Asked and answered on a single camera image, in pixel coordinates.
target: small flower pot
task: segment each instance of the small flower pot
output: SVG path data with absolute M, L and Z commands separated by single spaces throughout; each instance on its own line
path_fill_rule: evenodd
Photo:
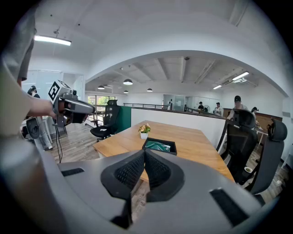
M 141 133 L 141 139 L 147 139 L 148 133 Z

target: black mesh chair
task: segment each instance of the black mesh chair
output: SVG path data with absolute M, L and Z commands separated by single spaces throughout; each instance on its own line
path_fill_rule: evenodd
M 254 117 L 246 110 L 235 110 L 234 121 L 227 125 L 227 147 L 221 157 L 231 156 L 227 167 L 236 183 L 243 181 L 244 167 L 257 144 L 254 126 Z
M 103 117 L 103 126 L 98 126 L 98 121 L 96 120 L 96 128 L 91 129 L 91 134 L 104 140 L 110 135 L 115 134 L 118 129 L 117 117 L 121 107 L 117 105 L 117 100 L 109 100 L 105 107 L 105 115 Z
M 269 137 L 265 140 L 259 164 L 254 168 L 252 173 L 241 184 L 249 180 L 254 173 L 254 180 L 246 187 L 252 194 L 257 194 L 266 190 L 275 176 L 283 150 L 284 140 L 287 137 L 287 127 L 279 120 L 272 119 L 273 124 L 268 129 Z M 264 204 L 260 195 L 257 199 Z

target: black tray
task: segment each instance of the black tray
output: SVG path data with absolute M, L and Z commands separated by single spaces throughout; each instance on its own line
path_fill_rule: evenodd
M 143 144 L 142 149 L 146 149 L 146 144 L 147 144 L 148 141 L 157 141 L 157 142 L 160 142 L 160 143 L 169 145 L 171 147 L 170 148 L 170 152 L 165 152 L 165 153 L 177 155 L 177 149 L 176 149 L 176 145 L 175 145 L 175 142 L 174 141 L 164 141 L 164 140 L 159 140 L 159 139 L 155 139 L 155 138 L 148 137 L 146 139 L 145 143 Z

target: chair headrest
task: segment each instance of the chair headrest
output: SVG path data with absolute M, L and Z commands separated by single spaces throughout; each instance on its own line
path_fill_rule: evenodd
M 255 118 L 252 113 L 247 110 L 234 110 L 234 124 L 238 126 L 244 126 L 247 128 L 254 128 Z
M 108 105 L 108 106 L 116 106 L 116 105 L 117 105 L 117 100 L 109 100 L 109 101 L 107 102 L 107 105 Z
M 276 119 L 271 119 L 273 121 L 272 125 L 269 125 L 267 133 L 269 135 L 270 140 L 272 141 L 283 141 L 287 137 L 287 127 L 286 125 Z

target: potted plant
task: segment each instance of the potted plant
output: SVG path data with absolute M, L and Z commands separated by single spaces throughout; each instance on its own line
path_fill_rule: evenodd
M 151 130 L 150 125 L 147 123 L 146 125 L 142 125 L 139 128 L 139 132 L 141 132 L 141 139 L 147 139 L 148 132 Z

